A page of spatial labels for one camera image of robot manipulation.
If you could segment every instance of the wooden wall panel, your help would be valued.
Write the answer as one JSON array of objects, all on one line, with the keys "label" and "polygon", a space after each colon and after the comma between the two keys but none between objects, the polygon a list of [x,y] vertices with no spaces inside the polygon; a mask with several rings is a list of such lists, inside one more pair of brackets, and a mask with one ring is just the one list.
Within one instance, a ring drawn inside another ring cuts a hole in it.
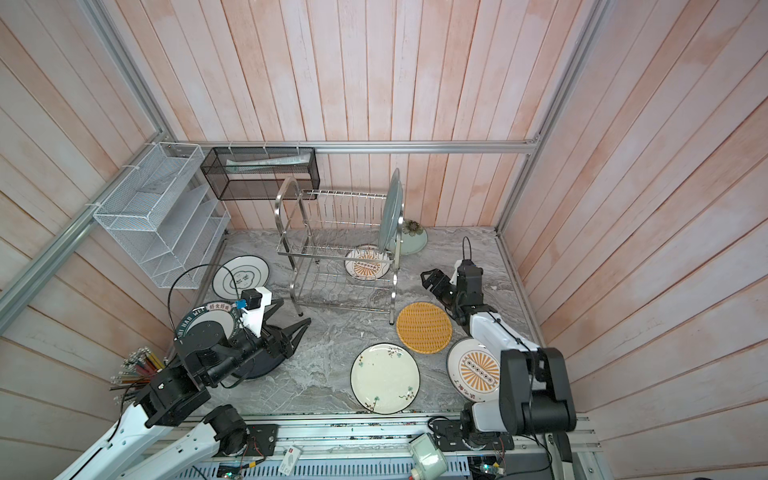
[{"label": "wooden wall panel", "polygon": [[767,22],[616,4],[504,231],[616,478],[764,476]]},{"label": "wooden wall panel", "polygon": [[[105,1],[178,138],[418,141],[534,136],[594,0],[193,3]],[[407,217],[492,225],[518,159],[332,155],[324,186],[383,192],[399,168]],[[233,225],[271,227],[259,208]]]},{"label": "wooden wall panel", "polygon": [[[0,288],[154,134],[80,2],[0,2]],[[4,467],[51,478],[104,433],[122,359],[169,345],[166,295],[103,231],[86,239],[0,339]]]}]

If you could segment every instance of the cable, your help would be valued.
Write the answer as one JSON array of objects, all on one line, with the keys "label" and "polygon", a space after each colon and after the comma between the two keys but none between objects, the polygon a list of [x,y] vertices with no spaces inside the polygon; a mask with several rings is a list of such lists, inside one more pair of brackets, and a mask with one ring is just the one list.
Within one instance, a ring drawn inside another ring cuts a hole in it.
[{"label": "cable", "polygon": [[469,237],[462,238],[462,259],[467,260],[467,254],[464,252],[464,240],[467,240],[469,245],[469,260],[472,260],[472,242],[469,241]]},{"label": "cable", "polygon": [[205,476],[205,474],[204,474],[203,472],[201,472],[201,471],[200,471],[200,469],[199,469],[198,467],[196,467],[195,465],[192,465],[192,468],[194,468],[194,469],[195,469],[195,472],[199,473],[199,474],[200,474],[200,476],[201,476],[201,477],[203,477],[203,480],[208,480],[208,477],[207,477],[207,476]]},{"label": "cable", "polygon": [[174,329],[174,334],[176,333],[176,326],[174,325],[174,318],[170,314],[170,295],[174,292],[174,287],[177,283],[179,283],[179,280],[181,280],[181,277],[184,275],[187,275],[192,270],[198,269],[201,266],[220,266],[221,268],[225,269],[230,276],[232,277],[232,284],[235,287],[235,296],[239,299],[240,298],[240,289],[237,288],[237,280],[235,279],[234,273],[232,273],[232,270],[226,268],[224,265],[221,265],[219,263],[201,263],[200,265],[193,266],[189,270],[185,271],[181,275],[179,275],[176,280],[174,280],[174,283],[170,286],[170,290],[168,290],[168,301],[165,303],[165,306],[168,308],[168,319],[170,319],[170,326]]},{"label": "cable", "polygon": [[[131,387],[136,386],[136,384],[139,382],[140,380],[137,380],[136,382],[131,383],[128,386],[128,388],[125,389],[125,392],[123,392],[123,396],[120,400],[120,416],[118,416],[118,422],[114,424],[114,430],[112,431],[112,435],[109,435],[109,438],[107,439],[107,443],[112,441],[112,439],[114,438],[114,435],[118,433],[118,429],[120,428],[120,422],[123,419],[123,406],[125,405],[125,396],[127,395],[128,391],[131,389]],[[69,480],[72,480],[74,477],[78,476],[78,473],[82,472],[83,468],[85,468],[87,464],[91,463],[91,460],[93,460],[96,457],[96,455],[98,455],[98,453],[103,449],[104,449],[103,447],[99,447],[99,449],[96,452],[94,452],[94,454],[91,455],[91,457],[88,460],[86,460],[85,463],[80,468],[78,468],[78,470],[74,473],[74,475],[72,475],[69,478]]]}]

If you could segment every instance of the ceramic plate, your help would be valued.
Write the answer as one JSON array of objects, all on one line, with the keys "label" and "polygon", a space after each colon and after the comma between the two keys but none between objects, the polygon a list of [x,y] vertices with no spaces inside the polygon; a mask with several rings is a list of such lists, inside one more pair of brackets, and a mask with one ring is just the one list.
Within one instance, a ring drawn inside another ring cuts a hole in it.
[{"label": "ceramic plate", "polygon": [[226,300],[239,300],[240,296],[235,291],[235,282],[239,292],[248,288],[264,286],[267,277],[270,275],[270,268],[266,262],[253,255],[244,255],[233,258],[226,262],[224,266],[232,271],[235,280],[226,269],[219,267],[214,275],[214,293]]},{"label": "ceramic plate", "polygon": [[346,254],[346,257],[358,259],[344,262],[346,272],[358,280],[377,280],[389,272],[389,263],[364,261],[389,259],[386,253],[377,252],[376,245],[373,243],[359,245],[356,249]]},{"label": "ceramic plate", "polygon": [[448,352],[453,386],[473,402],[498,399],[498,361],[475,339],[457,342]]},{"label": "ceramic plate", "polygon": [[[400,255],[413,255],[424,250],[427,246],[427,231],[424,230],[420,235],[410,235],[406,232],[402,233],[402,240],[400,241]],[[395,239],[389,241],[389,251],[395,251]]]},{"label": "ceramic plate", "polygon": [[349,375],[357,401],[388,415],[407,408],[419,392],[419,367],[401,346],[379,343],[363,350]]},{"label": "ceramic plate", "polygon": [[224,335],[229,338],[237,324],[240,314],[228,302],[208,302],[189,312],[176,328],[176,336],[181,338],[190,328],[200,322],[214,321],[224,328]]},{"label": "ceramic plate", "polygon": [[382,211],[382,225],[379,228],[379,252],[384,252],[389,241],[397,233],[397,223],[402,207],[402,184],[400,183],[400,169],[396,168],[389,182],[389,191],[386,194],[384,210]]}]

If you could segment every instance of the robotic arm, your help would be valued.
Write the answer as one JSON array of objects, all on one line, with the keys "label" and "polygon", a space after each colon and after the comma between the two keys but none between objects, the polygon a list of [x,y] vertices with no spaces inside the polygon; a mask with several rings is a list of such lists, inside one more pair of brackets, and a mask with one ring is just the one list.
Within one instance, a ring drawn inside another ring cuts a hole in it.
[{"label": "robotic arm", "polygon": [[471,447],[482,447],[498,437],[496,432],[551,432],[568,456],[570,446],[564,433],[576,428],[576,412],[565,360],[557,349],[541,348],[524,339],[502,321],[495,308],[485,304],[482,273],[471,259],[464,259],[456,262],[453,278],[439,269],[421,274],[424,288],[467,334],[488,348],[501,367],[498,401],[467,406],[462,413],[462,438]]},{"label": "robotic arm", "polygon": [[[244,328],[230,338],[218,322],[201,322],[174,339],[177,355],[137,395],[119,420],[55,480],[163,480],[217,453],[239,455],[249,433],[232,405],[218,406],[184,437],[139,465],[126,470],[150,445],[179,426],[210,399],[207,387],[218,386],[254,358],[272,367],[290,358],[311,319],[285,329],[268,320],[282,305],[271,305],[269,290],[244,290],[236,308]],[[248,378],[247,372],[240,376]]]}]

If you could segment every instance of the black mesh basket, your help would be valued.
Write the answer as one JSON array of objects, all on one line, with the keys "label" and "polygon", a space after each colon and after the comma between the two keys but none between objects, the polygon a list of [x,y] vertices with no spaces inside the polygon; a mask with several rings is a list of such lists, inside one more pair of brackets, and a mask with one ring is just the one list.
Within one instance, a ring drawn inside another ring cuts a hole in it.
[{"label": "black mesh basket", "polygon": [[[243,162],[309,154],[299,165],[238,165]],[[219,200],[274,200],[283,180],[295,177],[301,190],[320,188],[315,149],[309,147],[214,147],[200,167]],[[296,198],[288,189],[286,198]]]}]

